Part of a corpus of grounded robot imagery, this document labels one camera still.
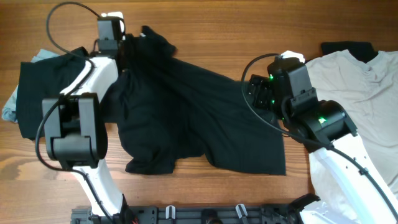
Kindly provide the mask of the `black t-shirt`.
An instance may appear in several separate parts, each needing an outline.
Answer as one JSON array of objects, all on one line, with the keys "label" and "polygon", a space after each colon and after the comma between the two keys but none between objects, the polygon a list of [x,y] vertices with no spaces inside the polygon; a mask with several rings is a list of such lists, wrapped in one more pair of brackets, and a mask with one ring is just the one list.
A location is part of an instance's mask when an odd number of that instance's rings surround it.
[{"label": "black t-shirt", "polygon": [[285,175],[276,117],[253,113],[241,84],[175,58],[177,49],[150,27],[123,42],[123,70],[101,102],[118,127],[132,174],[171,174],[177,160],[205,156],[217,168]]}]

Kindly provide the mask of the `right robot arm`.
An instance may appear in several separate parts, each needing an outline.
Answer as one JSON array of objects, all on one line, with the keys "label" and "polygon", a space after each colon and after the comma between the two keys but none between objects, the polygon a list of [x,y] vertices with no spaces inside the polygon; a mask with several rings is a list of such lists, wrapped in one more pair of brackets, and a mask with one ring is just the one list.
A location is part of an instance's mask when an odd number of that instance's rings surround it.
[{"label": "right robot arm", "polygon": [[268,77],[241,75],[246,104],[269,110],[283,122],[286,134],[303,144],[333,179],[361,223],[397,223],[397,199],[371,162],[357,127],[335,101],[318,100],[302,59],[271,54]]}]

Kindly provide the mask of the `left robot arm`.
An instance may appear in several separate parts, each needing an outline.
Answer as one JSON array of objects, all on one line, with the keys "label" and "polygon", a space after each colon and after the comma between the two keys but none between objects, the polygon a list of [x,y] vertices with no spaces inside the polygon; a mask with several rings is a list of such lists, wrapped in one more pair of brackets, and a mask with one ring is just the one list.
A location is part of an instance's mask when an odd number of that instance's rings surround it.
[{"label": "left robot arm", "polygon": [[42,101],[44,133],[48,157],[79,181],[91,207],[87,223],[129,223],[132,212],[123,193],[111,177],[105,157],[108,135],[100,104],[118,79],[120,48],[125,39],[121,12],[103,13],[97,18],[98,50],[85,58],[85,67],[57,98]]}]

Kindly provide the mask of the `beige t-shirt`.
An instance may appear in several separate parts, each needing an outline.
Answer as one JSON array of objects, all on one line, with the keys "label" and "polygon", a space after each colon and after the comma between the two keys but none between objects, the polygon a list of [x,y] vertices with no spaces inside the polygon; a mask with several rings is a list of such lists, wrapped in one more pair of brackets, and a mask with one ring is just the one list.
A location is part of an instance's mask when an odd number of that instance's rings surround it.
[{"label": "beige t-shirt", "polygon": [[319,100],[333,100],[358,129],[377,171],[397,194],[397,52],[380,51],[369,62],[348,50],[307,63]]}]

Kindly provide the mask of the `black garment under pile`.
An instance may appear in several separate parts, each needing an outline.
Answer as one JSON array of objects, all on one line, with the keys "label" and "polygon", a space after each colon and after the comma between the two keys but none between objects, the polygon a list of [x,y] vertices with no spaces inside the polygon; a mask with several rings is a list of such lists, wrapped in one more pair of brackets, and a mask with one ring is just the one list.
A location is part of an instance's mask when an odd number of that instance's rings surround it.
[{"label": "black garment under pile", "polygon": [[378,52],[375,51],[370,42],[355,42],[355,41],[341,41],[341,42],[322,42],[320,44],[323,55],[328,55],[334,52],[348,50],[350,54],[356,59],[364,63],[370,62],[374,59]]}]

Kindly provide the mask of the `folded black garment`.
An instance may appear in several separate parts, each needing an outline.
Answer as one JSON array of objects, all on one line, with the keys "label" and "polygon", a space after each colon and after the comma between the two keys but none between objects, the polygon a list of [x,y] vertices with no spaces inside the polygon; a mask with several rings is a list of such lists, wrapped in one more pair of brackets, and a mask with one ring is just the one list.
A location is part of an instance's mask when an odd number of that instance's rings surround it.
[{"label": "folded black garment", "polygon": [[42,120],[42,100],[58,96],[85,67],[84,47],[38,62],[22,62],[16,100],[16,118],[23,138],[33,140]]}]

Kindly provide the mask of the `folded light blue garment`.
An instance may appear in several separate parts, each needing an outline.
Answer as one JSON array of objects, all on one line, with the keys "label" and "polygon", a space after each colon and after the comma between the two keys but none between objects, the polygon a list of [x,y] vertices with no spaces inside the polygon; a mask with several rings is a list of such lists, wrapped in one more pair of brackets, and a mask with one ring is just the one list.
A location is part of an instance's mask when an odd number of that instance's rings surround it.
[{"label": "folded light blue garment", "polygon": [[[56,54],[49,50],[40,49],[38,54],[34,56],[30,62],[36,63],[41,60],[54,58],[58,56],[59,54]],[[14,92],[12,93],[12,95],[9,97],[9,99],[6,101],[6,104],[2,108],[2,119],[5,121],[17,123],[17,116],[16,116],[17,91],[18,91],[18,86],[15,88]]]}]

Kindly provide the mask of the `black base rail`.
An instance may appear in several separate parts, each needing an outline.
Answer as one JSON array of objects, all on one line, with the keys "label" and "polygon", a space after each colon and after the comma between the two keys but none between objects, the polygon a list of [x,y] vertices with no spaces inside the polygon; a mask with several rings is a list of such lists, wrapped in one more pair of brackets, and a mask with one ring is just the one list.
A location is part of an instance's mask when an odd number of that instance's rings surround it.
[{"label": "black base rail", "polygon": [[299,211],[287,204],[232,207],[144,206],[123,208],[108,217],[89,209],[73,209],[71,223],[200,224],[217,219],[221,223],[303,223]]}]

